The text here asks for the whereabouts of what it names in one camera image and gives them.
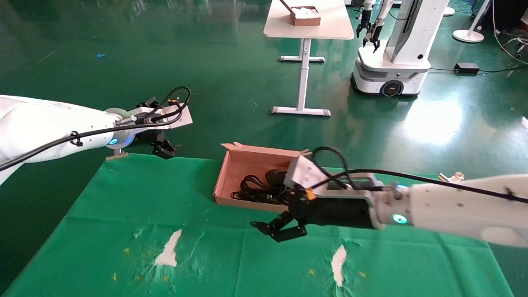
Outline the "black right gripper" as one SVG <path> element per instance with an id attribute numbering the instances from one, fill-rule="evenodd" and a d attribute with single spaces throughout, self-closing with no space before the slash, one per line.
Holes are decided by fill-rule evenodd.
<path id="1" fill-rule="evenodd" d="M 371 203 L 366 197 L 317 197 L 306 189 L 287 190 L 288 211 L 271 222 L 252 221 L 250 225 L 280 243 L 307 235 L 306 225 L 375 229 Z M 296 227 L 283 229 L 293 220 Z"/>

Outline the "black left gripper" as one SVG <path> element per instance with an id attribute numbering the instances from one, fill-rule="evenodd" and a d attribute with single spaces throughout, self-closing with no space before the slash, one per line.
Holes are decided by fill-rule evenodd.
<path id="1" fill-rule="evenodd" d="M 173 158 L 173 154 L 177 154 L 180 145 L 172 145 L 165 137 L 163 130 L 145 130 L 134 136 L 131 146 L 152 146 L 151 151 L 153 155 L 168 160 Z"/>

